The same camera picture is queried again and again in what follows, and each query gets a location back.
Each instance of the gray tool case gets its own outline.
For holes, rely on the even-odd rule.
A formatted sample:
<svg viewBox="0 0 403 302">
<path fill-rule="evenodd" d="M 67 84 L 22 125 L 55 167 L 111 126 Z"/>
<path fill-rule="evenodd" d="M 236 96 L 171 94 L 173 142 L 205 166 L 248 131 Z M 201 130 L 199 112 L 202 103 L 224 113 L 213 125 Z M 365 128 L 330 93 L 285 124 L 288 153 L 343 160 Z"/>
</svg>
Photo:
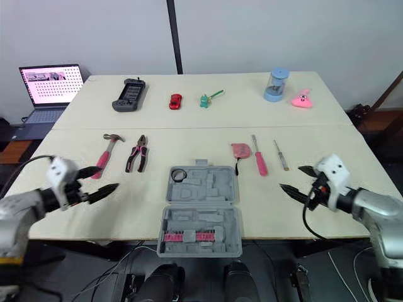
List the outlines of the gray tool case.
<svg viewBox="0 0 403 302">
<path fill-rule="evenodd" d="M 174 181 L 175 171 L 185 171 Z M 239 212 L 232 205 L 237 196 L 237 178 L 232 167 L 172 167 L 158 238 L 159 257 L 227 258 L 242 254 Z"/>
</svg>

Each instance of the laptop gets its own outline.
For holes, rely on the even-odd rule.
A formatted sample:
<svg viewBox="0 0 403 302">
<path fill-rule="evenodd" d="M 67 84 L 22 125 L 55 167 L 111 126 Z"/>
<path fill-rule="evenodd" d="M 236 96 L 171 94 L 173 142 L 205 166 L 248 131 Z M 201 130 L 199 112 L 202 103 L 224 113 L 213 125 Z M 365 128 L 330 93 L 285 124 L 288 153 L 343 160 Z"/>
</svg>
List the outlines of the laptop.
<svg viewBox="0 0 403 302">
<path fill-rule="evenodd" d="M 82 87 L 78 64 L 20 67 L 34 110 L 13 140 L 41 140 Z"/>
</svg>

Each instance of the pliers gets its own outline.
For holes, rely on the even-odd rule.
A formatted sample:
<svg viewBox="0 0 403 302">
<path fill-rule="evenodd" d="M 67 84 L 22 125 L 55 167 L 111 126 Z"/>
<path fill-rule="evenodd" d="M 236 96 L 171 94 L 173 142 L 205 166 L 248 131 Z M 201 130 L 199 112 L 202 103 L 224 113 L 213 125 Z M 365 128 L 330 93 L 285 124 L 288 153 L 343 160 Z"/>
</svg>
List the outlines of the pliers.
<svg viewBox="0 0 403 302">
<path fill-rule="evenodd" d="M 129 173 L 132 170 L 132 162 L 137 154 L 141 153 L 141 161 L 140 166 L 137 169 L 138 172 L 143 172 L 146 156 L 147 156 L 147 147 L 145 146 L 147 143 L 145 136 L 142 135 L 140 139 L 137 141 L 137 145 L 133 147 L 132 153 L 127 159 L 126 163 L 126 172 Z"/>
</svg>

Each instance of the black ring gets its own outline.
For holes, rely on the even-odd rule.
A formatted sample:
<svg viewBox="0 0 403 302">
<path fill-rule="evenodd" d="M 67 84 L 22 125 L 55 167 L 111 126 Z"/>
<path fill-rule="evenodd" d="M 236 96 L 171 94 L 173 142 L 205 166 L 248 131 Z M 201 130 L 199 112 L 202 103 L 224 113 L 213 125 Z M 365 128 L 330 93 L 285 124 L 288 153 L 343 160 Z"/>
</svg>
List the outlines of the black ring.
<svg viewBox="0 0 403 302">
<path fill-rule="evenodd" d="M 174 177 L 175 177 L 179 172 L 183 173 L 183 178 L 181 178 L 181 179 L 175 179 Z M 187 178 L 187 177 L 188 177 L 188 174 L 187 174 L 186 171 L 183 170 L 183 169 L 175 169 L 175 170 L 173 170 L 172 173 L 171 173 L 171 178 L 172 178 L 172 180 L 173 180 L 174 182 L 182 182 L 183 179 L 185 179 L 185 178 Z"/>
</svg>

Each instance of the small screwdriver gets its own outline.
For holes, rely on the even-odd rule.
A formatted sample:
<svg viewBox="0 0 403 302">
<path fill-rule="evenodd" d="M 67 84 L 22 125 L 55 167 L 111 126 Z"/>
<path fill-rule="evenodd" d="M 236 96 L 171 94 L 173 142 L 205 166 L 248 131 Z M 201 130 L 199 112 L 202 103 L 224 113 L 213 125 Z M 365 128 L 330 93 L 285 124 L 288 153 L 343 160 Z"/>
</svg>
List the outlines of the small screwdriver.
<svg viewBox="0 0 403 302">
<path fill-rule="evenodd" d="M 256 156 L 256 163 L 258 164 L 259 173 L 262 176 L 266 176 L 268 174 L 266 163 L 264 162 L 262 153 L 259 152 L 258 143 L 254 134 L 252 134 L 252 140 L 254 143 L 254 148 L 256 149 L 256 152 L 254 154 Z"/>
<path fill-rule="evenodd" d="M 279 158 L 280 158 L 281 164 L 283 165 L 284 171 L 289 171 L 290 168 L 288 168 L 287 163 L 285 162 L 285 158 L 284 158 L 283 152 L 281 152 L 281 151 L 280 151 L 280 148 L 278 148 L 278 145 L 277 145 L 276 140 L 273 140 L 273 141 L 274 141 L 274 143 L 275 143 L 275 145 L 276 145 L 277 152 L 278 152 L 278 156 L 279 156 Z"/>
</svg>

